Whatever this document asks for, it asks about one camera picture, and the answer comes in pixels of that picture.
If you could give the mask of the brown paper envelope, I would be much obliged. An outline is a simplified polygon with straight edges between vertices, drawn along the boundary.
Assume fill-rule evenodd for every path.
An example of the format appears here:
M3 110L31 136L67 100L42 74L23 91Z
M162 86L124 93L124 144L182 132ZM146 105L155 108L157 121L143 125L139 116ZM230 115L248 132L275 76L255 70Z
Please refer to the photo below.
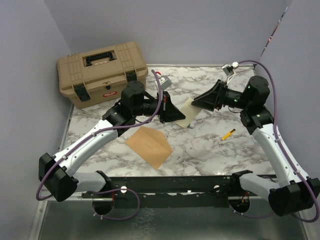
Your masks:
M125 144L157 170L172 154L173 149L164 134L156 129L141 126Z

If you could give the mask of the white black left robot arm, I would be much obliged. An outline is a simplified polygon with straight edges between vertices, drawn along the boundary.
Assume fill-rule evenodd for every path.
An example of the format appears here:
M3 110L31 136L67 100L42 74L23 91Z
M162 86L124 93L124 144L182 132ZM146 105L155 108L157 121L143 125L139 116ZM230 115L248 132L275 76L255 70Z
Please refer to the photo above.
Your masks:
M57 202L68 199L73 193L92 192L106 197L111 190L110 178L100 170L79 172L81 165L109 142L137 126L136 117L152 119L158 116L161 123L184 120L185 115L172 103L167 91L152 97L143 83L133 80L121 92L121 98L102 119L83 137L53 156L43 154L39 159L38 178Z

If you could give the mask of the cream paper letter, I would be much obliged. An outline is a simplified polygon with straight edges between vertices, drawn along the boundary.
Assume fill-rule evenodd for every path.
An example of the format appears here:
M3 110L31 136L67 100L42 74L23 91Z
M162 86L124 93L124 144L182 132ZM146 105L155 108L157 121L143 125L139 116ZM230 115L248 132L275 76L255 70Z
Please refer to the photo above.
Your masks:
M182 128L187 128L192 121L197 117L197 115L202 110L199 107L192 105L193 99L188 98L188 100L184 103L182 108L180 109L180 112L182 112L185 115L185 119L177 120L174 123Z

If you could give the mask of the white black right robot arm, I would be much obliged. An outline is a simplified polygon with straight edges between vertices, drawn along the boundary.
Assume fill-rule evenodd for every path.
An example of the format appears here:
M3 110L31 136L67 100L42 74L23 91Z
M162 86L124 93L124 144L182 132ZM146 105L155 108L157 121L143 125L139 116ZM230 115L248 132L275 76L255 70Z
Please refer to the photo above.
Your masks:
M269 94L268 81L255 75L248 80L243 92L231 90L226 82L218 80L191 104L208 111L220 110L225 106L241 109L241 123L261 146L277 182L243 170L232 174L229 189L236 196L246 191L254 193L268 201L275 214L285 216L313 207L320 193L320 180L311 178L286 144L281 142L275 119L265 106Z

